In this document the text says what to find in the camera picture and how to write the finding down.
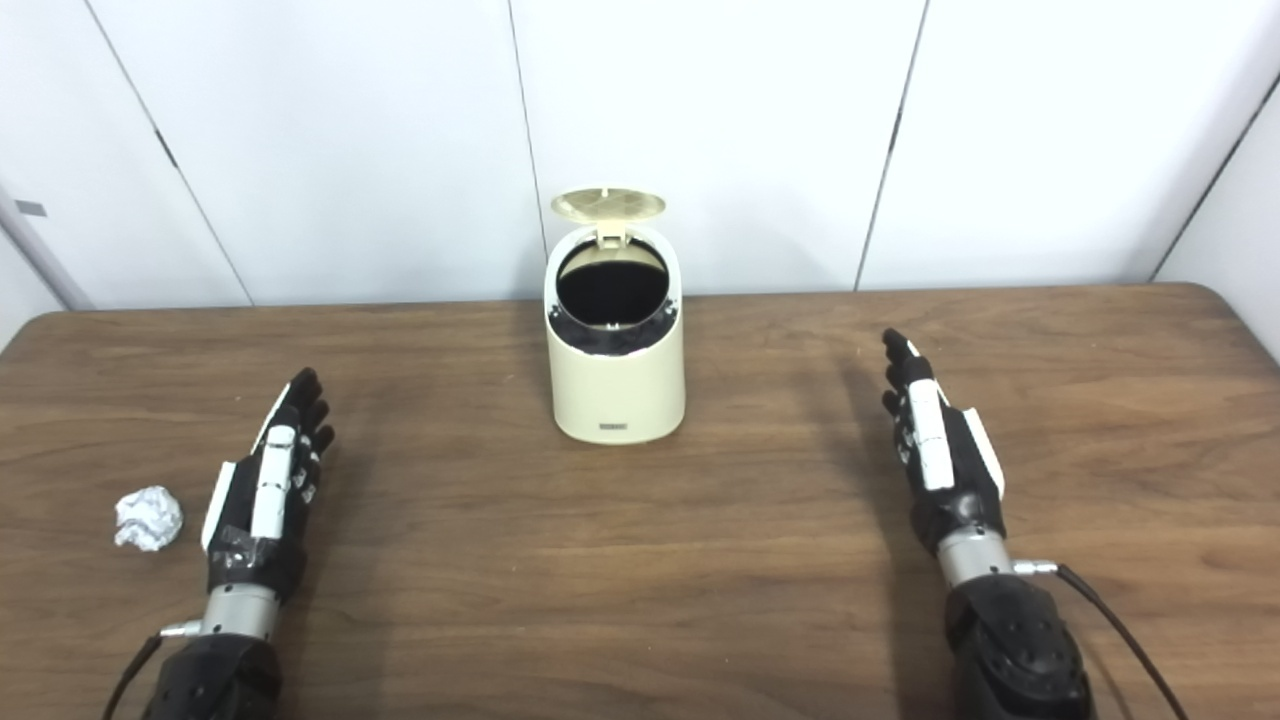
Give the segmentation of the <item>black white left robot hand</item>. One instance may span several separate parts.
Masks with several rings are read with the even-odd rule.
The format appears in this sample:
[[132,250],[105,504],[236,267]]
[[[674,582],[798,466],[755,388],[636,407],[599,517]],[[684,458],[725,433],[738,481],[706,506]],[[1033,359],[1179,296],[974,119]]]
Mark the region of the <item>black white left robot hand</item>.
[[285,383],[250,452],[219,471],[201,544],[207,591],[259,585],[287,603],[307,568],[305,534],[335,432],[317,373]]

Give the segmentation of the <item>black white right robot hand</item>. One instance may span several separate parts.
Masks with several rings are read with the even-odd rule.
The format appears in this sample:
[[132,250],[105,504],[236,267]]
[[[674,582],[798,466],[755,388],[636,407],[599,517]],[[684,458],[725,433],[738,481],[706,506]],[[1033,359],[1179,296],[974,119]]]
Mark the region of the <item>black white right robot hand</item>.
[[979,413],[948,401],[931,361],[905,334],[888,328],[882,342],[890,383],[882,404],[893,420],[916,538],[937,553],[959,530],[1006,537],[1004,469]]

